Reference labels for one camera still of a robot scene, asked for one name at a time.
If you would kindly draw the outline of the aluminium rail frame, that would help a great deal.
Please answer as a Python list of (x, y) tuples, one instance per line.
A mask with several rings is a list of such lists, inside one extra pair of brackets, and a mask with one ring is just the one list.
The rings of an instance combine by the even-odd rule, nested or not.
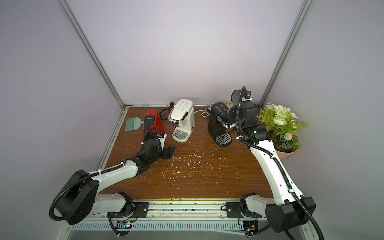
[(272, 230), (267, 219), (256, 214), (255, 219), (229, 219), (221, 207), (226, 202), (241, 202), (240, 199), (136, 199), (148, 202), (149, 210), (144, 219), (113, 219), (106, 213), (90, 215), (75, 225), (64, 223), (55, 237), (68, 240), (74, 231), (106, 231), (119, 240), (129, 234), (144, 231), (209, 231), (234, 234), (247, 238), (259, 237)]

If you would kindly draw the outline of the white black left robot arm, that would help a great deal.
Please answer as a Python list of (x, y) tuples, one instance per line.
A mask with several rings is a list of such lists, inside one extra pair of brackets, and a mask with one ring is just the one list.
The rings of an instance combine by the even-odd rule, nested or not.
[(123, 180), (138, 177), (160, 159), (173, 157), (175, 147), (165, 148), (166, 133), (149, 129), (139, 152), (118, 165), (94, 172), (76, 171), (54, 198), (49, 218), (75, 225), (89, 215), (106, 213), (109, 217), (131, 217), (134, 201), (124, 192), (103, 195), (102, 191)]

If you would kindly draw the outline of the green hand brush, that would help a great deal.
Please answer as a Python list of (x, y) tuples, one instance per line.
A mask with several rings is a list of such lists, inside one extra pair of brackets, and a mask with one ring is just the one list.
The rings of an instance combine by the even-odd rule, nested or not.
[(144, 121), (140, 118), (127, 118), (125, 132), (132, 132), (139, 130), (141, 126), (144, 124)]

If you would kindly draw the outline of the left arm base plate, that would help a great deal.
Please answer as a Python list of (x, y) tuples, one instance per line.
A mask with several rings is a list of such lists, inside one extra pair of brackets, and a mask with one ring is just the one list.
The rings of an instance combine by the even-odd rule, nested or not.
[(147, 217), (148, 210), (148, 202), (133, 202), (124, 206), (118, 213), (110, 213), (110, 217), (113, 219), (144, 219)]

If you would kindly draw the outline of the grey blue microfiber cloth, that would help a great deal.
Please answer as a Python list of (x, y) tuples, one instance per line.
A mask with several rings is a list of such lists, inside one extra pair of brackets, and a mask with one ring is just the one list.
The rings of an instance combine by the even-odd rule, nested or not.
[(231, 101), (233, 105), (227, 110), (227, 113), (229, 114), (232, 109), (235, 109), (240, 102), (243, 101), (243, 91), (242, 90), (235, 90), (231, 95)]

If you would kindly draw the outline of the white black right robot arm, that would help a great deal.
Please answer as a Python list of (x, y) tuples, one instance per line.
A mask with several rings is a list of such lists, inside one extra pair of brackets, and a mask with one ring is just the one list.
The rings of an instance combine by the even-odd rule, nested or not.
[(257, 194), (246, 196), (246, 211), (264, 216), (276, 232), (285, 232), (311, 222), (320, 240), (324, 234), (313, 217), (316, 203), (305, 197), (282, 164), (267, 129), (251, 115), (251, 93), (246, 87), (235, 90), (231, 100), (235, 105), (237, 140), (245, 144), (259, 162), (272, 190), (273, 197), (266, 199)]

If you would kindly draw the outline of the potted artificial plant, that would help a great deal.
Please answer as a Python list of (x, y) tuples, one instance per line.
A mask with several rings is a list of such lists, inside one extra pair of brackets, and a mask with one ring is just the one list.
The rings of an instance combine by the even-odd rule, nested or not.
[(301, 146), (297, 131), (306, 129), (309, 123), (300, 122), (290, 108), (267, 103), (257, 115), (257, 119), (272, 135), (272, 142), (280, 160), (295, 153)]

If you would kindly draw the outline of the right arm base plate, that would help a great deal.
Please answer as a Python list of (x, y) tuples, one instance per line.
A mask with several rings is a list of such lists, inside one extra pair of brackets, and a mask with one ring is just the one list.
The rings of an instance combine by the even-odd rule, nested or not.
[(255, 213), (247, 211), (244, 205), (240, 202), (226, 202), (221, 207), (221, 210), (226, 213), (229, 219), (255, 219)]

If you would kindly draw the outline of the black coffee machine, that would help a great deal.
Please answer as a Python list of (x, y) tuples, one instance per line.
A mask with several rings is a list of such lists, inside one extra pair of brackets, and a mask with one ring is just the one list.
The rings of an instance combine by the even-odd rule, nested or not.
[(230, 131), (235, 126), (236, 107), (229, 108), (223, 102), (217, 102), (211, 106), (208, 131), (219, 147), (226, 147), (232, 143)]

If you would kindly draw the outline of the white coffee machine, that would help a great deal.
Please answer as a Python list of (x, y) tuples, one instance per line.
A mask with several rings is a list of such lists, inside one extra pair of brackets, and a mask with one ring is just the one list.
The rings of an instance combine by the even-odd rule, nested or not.
[(180, 99), (171, 110), (168, 120), (175, 127), (173, 139), (178, 143), (185, 143), (195, 128), (195, 114), (193, 102)]

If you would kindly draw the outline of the red coffee machine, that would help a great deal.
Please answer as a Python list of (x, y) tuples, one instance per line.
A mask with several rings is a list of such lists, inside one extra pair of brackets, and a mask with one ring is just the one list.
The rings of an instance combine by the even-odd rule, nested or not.
[(159, 113), (154, 109), (146, 111), (144, 119), (143, 137), (144, 140), (163, 138), (165, 135), (165, 126)]

